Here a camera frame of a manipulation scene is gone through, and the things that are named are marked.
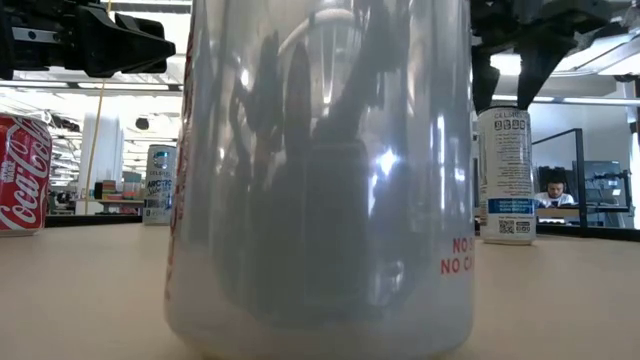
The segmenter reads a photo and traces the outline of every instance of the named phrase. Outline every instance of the wooden table surface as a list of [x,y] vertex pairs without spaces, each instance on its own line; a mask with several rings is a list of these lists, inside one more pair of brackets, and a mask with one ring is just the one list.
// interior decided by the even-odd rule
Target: wooden table surface
[[[196,360],[163,320],[167,228],[0,239],[0,359]],[[473,334],[447,360],[640,359],[640,244],[478,244]]]

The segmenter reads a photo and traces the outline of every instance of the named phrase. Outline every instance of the person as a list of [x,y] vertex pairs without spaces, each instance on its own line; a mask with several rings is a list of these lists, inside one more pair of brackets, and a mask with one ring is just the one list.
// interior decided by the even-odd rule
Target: person
[[573,196],[564,193],[564,183],[557,180],[549,181],[547,191],[536,194],[535,199],[544,207],[559,207],[575,203]]

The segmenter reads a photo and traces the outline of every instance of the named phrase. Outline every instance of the red soda can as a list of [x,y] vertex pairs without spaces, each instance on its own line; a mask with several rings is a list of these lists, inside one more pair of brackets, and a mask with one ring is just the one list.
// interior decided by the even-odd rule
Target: red soda can
[[44,227],[52,146],[44,122],[0,113],[0,236]]

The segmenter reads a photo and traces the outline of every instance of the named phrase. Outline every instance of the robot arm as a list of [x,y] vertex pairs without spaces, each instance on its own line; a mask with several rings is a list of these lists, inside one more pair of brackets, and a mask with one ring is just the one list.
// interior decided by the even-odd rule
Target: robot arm
[[0,0],[0,78],[51,66],[90,77],[163,73],[175,45],[162,24],[115,15],[99,0]]
[[491,55],[514,49],[522,58],[518,107],[527,109],[560,61],[577,46],[575,32],[610,22],[604,0],[471,0],[471,26],[481,44],[472,50],[473,99],[477,112],[491,105],[500,72]]

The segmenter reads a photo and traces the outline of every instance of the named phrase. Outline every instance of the fluorescent light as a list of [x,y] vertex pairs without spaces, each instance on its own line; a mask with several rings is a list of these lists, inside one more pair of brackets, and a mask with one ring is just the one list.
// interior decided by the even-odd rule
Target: fluorescent light
[[640,74],[640,54],[630,56],[619,63],[606,68],[600,75],[627,75]]
[[[554,97],[551,96],[536,96],[533,101],[534,102],[553,102],[555,100]],[[493,101],[518,101],[518,97],[516,95],[493,95]]]
[[493,101],[518,101],[515,95],[493,95]]
[[611,98],[561,98],[567,104],[576,105],[617,105],[617,106],[640,106],[640,99],[611,99]]
[[[191,1],[179,1],[179,0],[111,0],[113,4],[132,4],[132,5],[179,5],[179,6],[191,6]],[[103,4],[108,3],[106,0],[102,0]]]
[[[78,86],[82,89],[101,89],[102,83],[79,83]],[[167,91],[168,85],[160,84],[110,84],[104,85],[107,90],[156,90]]]
[[517,54],[496,54],[491,57],[491,66],[500,70],[500,75],[520,75],[521,63]]
[[9,87],[68,87],[64,82],[49,82],[49,81],[0,81],[0,86]]

